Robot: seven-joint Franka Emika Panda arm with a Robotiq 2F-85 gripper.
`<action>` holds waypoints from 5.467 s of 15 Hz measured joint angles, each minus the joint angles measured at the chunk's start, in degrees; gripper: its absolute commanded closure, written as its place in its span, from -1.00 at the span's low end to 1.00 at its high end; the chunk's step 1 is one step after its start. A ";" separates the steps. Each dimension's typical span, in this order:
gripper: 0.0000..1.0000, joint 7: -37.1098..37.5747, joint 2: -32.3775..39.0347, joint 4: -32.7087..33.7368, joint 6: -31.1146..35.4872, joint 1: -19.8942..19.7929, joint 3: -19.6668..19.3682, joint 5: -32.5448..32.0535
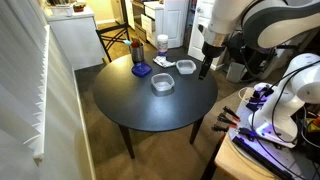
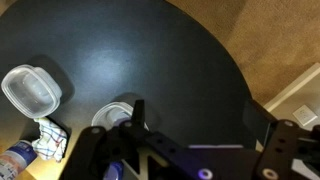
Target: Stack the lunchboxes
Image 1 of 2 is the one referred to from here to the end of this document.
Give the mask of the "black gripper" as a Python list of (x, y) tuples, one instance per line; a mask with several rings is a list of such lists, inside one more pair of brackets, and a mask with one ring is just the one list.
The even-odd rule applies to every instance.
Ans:
[(202, 62), (200, 73), (199, 73), (200, 80), (203, 80), (206, 77), (206, 74), (209, 71), (211, 66), (211, 61), (214, 58), (219, 57), (223, 51), (224, 51), (224, 47), (215, 47), (208, 44), (207, 42), (203, 43), (202, 53), (204, 54), (204, 60)]

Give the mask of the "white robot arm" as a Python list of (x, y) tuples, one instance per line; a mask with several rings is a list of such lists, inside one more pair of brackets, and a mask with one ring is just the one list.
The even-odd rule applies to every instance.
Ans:
[[(320, 26), (320, 0), (290, 6), (284, 0), (215, 0), (204, 36), (204, 78), (214, 58), (220, 56), (229, 34), (242, 29), (245, 44), (262, 51)], [(273, 93), (248, 117), (258, 136), (293, 148), (298, 127), (292, 115), (304, 104), (320, 102), (320, 56), (304, 53), (293, 58)]]

